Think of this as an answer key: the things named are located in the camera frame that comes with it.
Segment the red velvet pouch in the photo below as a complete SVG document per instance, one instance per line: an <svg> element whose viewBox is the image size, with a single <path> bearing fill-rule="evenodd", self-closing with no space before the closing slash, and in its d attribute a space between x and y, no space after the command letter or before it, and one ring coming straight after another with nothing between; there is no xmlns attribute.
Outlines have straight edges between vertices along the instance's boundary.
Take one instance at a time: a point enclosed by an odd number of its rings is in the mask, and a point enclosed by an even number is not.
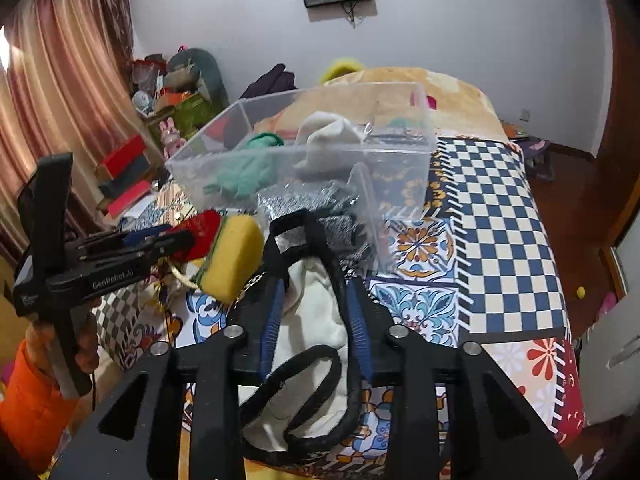
<svg viewBox="0 0 640 480"><path fill-rule="evenodd" d="M182 242L179 248L170 253L170 258L178 263L205 258L212 248L215 238L222 227L222 215L215 209L209 209L173 226L167 234L188 232L190 240Z"/></svg>

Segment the yellow green sponge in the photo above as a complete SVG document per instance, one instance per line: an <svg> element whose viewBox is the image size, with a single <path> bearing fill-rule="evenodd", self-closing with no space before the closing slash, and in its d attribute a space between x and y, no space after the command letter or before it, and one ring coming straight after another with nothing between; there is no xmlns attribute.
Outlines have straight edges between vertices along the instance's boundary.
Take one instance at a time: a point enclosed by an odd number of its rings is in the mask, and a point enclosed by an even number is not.
<svg viewBox="0 0 640 480"><path fill-rule="evenodd" d="M195 284L222 304L233 304L262 262L265 239L248 214L224 217Z"/></svg>

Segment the black white tote bag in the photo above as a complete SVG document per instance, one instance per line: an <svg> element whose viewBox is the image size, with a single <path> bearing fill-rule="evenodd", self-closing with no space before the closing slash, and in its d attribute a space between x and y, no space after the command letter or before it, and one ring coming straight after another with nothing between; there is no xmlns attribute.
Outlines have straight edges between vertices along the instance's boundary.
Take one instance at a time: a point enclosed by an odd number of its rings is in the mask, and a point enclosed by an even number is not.
<svg viewBox="0 0 640 480"><path fill-rule="evenodd" d="M271 373L258 374L265 323L262 278L282 278L285 298ZM322 224L307 209L269 226L262 264L228 313L247 333L234 357L243 454L275 467L326 456L359 425L362 375L354 356L347 278Z"/></svg>

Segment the green knitted sock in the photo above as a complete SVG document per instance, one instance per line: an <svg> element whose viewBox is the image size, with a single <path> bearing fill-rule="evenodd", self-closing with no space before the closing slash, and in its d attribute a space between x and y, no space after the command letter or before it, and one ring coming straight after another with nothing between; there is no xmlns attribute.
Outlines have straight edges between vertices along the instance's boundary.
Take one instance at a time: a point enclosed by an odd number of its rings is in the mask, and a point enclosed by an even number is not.
<svg viewBox="0 0 640 480"><path fill-rule="evenodd" d="M213 181L207 183L205 195L220 194L227 198L247 198L261 188L273 184L276 170L270 148L280 148L284 141L272 132L255 134L239 147L240 151L257 151L255 155L232 156L215 171Z"/></svg>

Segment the bagged silver scouring pad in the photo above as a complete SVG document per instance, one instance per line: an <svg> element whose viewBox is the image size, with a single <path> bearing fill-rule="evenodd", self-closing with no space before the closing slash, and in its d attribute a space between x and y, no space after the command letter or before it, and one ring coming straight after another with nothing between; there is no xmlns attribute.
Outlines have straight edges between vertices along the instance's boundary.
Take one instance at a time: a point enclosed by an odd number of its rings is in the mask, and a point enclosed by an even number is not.
<svg viewBox="0 0 640 480"><path fill-rule="evenodd" d="M279 183L257 193L263 226L299 209L322 224L326 241L342 266L361 275L390 270L392 258L370 171L357 162L348 178Z"/></svg>

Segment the white cloth bag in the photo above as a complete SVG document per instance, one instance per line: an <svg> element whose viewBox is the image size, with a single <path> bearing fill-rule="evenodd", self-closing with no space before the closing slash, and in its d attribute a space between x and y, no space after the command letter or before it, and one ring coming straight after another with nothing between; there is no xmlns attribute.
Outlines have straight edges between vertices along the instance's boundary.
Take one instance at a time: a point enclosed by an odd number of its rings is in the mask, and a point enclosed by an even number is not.
<svg viewBox="0 0 640 480"><path fill-rule="evenodd" d="M340 114L314 112L299 126L295 145L306 148L305 158L296 162L299 171L327 172L341 165L338 154L343 145L361 145L367 135L364 128Z"/></svg>

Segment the red gift box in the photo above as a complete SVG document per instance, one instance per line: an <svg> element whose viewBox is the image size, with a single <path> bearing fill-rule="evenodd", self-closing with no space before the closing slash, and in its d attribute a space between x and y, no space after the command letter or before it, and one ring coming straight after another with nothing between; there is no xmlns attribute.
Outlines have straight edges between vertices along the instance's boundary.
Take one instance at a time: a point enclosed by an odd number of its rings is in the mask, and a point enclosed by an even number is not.
<svg viewBox="0 0 640 480"><path fill-rule="evenodd" d="M99 181L113 180L143 155L145 149L142 136L137 134L106 155L94 168L94 174Z"/></svg>

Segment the pink rabbit figurine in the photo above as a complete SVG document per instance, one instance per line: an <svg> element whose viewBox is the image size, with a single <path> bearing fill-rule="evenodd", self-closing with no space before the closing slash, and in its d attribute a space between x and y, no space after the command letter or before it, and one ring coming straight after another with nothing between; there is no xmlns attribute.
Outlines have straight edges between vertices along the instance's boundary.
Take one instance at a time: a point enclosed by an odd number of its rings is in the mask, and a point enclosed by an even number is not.
<svg viewBox="0 0 640 480"><path fill-rule="evenodd" d="M186 144L186 139L177 129L174 118L168 117L160 122L160 143L163 145L164 159L170 159Z"/></svg>

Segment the green cardboard box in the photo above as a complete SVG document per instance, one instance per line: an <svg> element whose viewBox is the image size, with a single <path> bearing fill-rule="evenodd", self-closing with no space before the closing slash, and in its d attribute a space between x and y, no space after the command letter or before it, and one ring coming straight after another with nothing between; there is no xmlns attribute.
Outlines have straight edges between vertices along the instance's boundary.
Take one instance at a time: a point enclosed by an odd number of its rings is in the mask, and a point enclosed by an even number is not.
<svg viewBox="0 0 640 480"><path fill-rule="evenodd" d="M150 135L155 144L160 148L160 122L166 122L168 118L174 120L175 127L183 139L190 140L203 126L217 115L216 108L199 93L194 93L184 101L165 107L158 113L154 113L145 119Z"/></svg>

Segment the patchwork patterned bedspread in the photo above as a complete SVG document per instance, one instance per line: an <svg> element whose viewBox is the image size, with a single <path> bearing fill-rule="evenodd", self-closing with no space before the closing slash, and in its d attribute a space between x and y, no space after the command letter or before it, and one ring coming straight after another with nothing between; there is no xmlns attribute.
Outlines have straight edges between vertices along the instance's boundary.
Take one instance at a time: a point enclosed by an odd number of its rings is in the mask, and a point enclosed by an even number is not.
<svg viewBox="0 0 640 480"><path fill-rule="evenodd" d="M392 265L367 288L394 322L428 342L482 340L560 445L582 431L584 411L565 298L548 235L513 144L440 138L432 158L427 214L387 222ZM158 340L201 342L226 325L229 306L174 278L132 285L96 309L100 341L132 367ZM358 426L308 465L246 462L248 478L381 479L393 389L363 384Z"/></svg>

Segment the clear plastic storage box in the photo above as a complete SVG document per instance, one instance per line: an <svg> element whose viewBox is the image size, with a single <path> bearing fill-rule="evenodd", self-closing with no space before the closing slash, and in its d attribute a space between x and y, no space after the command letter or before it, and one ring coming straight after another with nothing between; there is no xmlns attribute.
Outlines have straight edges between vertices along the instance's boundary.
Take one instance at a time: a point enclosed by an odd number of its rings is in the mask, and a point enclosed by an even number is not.
<svg viewBox="0 0 640 480"><path fill-rule="evenodd" d="M435 150L430 103L417 82L332 84L240 99L166 167L196 209L249 210L263 188L347 181L363 164L374 214L418 220Z"/></svg>

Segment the pink striped curtain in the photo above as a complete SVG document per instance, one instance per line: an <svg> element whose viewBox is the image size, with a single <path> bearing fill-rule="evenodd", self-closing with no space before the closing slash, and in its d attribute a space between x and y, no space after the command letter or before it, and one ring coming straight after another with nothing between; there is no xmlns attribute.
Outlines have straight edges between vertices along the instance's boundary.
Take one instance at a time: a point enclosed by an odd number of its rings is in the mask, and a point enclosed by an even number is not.
<svg viewBox="0 0 640 480"><path fill-rule="evenodd" d="M28 245L15 201L40 157L73 153L67 219L89 234L103 198L98 163L133 136L151 162L162 154L129 95L129 0L20 0L2 26L1 255L14 263Z"/></svg>

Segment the dark purple jacket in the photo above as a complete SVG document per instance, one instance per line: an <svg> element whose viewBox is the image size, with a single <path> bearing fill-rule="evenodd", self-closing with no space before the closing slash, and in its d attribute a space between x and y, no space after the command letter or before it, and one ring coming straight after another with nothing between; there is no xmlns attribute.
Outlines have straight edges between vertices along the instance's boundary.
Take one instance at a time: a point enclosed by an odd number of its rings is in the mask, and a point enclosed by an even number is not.
<svg viewBox="0 0 640 480"><path fill-rule="evenodd" d="M241 94L241 99L253 99L295 89L295 75L289 72L283 63L278 63L252 82Z"/></svg>

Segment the beige fleece blanket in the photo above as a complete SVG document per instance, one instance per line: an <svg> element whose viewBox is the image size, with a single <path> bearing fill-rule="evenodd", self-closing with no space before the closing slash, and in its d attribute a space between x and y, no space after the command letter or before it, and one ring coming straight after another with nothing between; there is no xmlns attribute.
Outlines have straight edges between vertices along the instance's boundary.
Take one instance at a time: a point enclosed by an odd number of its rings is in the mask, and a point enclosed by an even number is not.
<svg viewBox="0 0 640 480"><path fill-rule="evenodd" d="M420 120L444 136L468 136L506 143L508 137L488 96L472 84L419 67L378 67L333 79L321 87L291 94L258 119L254 133L294 139L314 112L342 115L360 125L410 126Z"/></svg>

